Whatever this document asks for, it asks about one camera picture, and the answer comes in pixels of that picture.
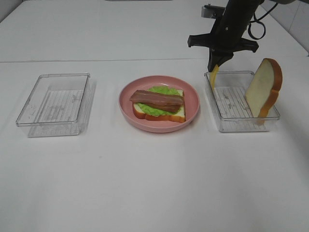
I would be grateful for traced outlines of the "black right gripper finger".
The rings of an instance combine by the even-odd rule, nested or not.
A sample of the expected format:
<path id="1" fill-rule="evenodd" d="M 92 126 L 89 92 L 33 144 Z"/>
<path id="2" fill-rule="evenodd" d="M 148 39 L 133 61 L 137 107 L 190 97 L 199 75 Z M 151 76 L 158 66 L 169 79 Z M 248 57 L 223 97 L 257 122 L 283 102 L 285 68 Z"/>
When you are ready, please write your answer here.
<path id="1" fill-rule="evenodd" d="M 209 62 L 208 62 L 208 71 L 212 72 L 215 66 L 220 66 L 220 52 L 216 51 L 213 48 L 209 49 Z"/>
<path id="2" fill-rule="evenodd" d="M 233 53 L 226 53 L 220 56 L 219 60 L 218 60 L 218 65 L 221 66 L 222 64 L 224 64 L 225 62 L 229 61 L 230 59 L 232 59 L 234 56 Z"/>

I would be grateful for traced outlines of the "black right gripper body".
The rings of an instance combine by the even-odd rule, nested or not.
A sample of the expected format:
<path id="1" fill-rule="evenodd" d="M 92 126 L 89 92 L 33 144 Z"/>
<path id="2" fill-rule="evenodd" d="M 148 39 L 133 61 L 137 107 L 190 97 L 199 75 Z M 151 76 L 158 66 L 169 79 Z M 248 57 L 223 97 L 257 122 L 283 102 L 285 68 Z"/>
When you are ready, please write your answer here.
<path id="1" fill-rule="evenodd" d="M 257 0 L 228 1 L 223 15 L 215 19 L 210 33 L 190 35 L 188 46 L 208 47 L 223 53 L 256 52 L 258 43 L 242 36 L 258 6 Z"/>

